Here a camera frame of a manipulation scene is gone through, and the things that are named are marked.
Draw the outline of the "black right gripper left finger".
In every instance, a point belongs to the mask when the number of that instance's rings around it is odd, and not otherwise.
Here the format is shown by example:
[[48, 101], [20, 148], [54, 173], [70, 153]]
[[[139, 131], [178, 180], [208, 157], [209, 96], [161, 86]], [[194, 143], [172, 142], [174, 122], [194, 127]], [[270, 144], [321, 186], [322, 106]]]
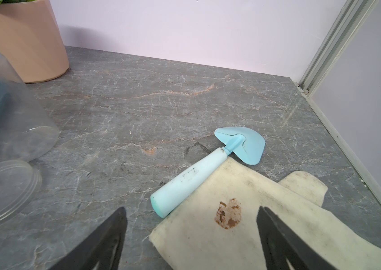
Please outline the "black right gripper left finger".
[[126, 210], [120, 207], [51, 269], [117, 270], [126, 229]]

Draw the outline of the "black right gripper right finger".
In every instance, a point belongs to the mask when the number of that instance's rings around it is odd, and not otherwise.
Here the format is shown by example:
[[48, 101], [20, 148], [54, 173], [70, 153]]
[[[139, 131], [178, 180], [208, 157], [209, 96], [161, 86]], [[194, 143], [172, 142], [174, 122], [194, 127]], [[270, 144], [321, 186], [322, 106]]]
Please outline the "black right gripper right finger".
[[333, 270], [271, 209], [260, 207], [256, 223], [268, 270]]

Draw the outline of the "clear jar lid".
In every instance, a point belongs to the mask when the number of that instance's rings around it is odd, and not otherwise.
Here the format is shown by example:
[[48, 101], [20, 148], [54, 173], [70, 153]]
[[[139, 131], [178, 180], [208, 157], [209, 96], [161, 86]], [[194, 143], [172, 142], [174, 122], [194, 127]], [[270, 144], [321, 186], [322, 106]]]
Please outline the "clear jar lid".
[[36, 168], [22, 160], [0, 162], [0, 225], [13, 218], [42, 185]]

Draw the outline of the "clear cookie jar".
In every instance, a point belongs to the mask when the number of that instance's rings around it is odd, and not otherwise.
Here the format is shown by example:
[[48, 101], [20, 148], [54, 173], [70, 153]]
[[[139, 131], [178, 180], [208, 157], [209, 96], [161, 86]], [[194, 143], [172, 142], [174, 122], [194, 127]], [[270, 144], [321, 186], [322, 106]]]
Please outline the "clear cookie jar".
[[0, 159], [41, 157], [58, 141], [59, 128], [1, 53], [0, 82], [9, 93], [0, 116]]

